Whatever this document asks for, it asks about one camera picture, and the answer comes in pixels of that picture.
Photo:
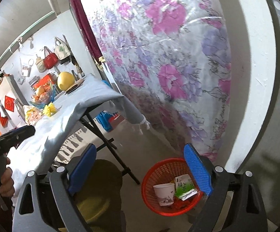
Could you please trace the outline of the person's left hand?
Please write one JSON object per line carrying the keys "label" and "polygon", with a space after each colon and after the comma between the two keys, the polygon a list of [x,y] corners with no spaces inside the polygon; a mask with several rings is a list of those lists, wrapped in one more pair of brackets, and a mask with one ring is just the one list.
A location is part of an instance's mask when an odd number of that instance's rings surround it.
{"label": "person's left hand", "polygon": [[12,169],[9,166],[7,166],[4,173],[1,176],[0,194],[2,197],[12,197],[15,193],[12,173]]}

